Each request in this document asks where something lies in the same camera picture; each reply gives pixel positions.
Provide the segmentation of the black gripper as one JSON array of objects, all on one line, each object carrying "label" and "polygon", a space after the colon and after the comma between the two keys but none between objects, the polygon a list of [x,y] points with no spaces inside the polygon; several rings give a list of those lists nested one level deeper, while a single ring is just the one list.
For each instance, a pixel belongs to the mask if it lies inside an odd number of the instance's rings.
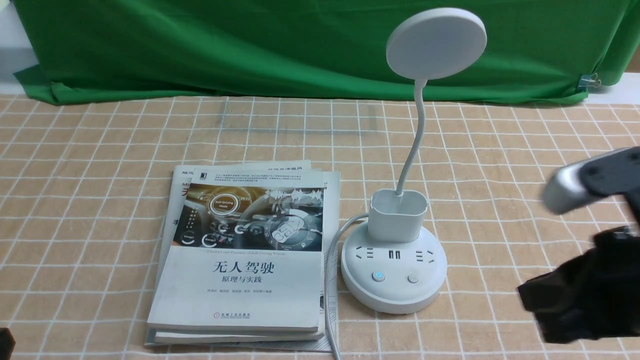
[{"label": "black gripper", "polygon": [[542,340],[631,338],[640,333],[640,240],[630,227],[604,230],[592,248],[517,288]]}]

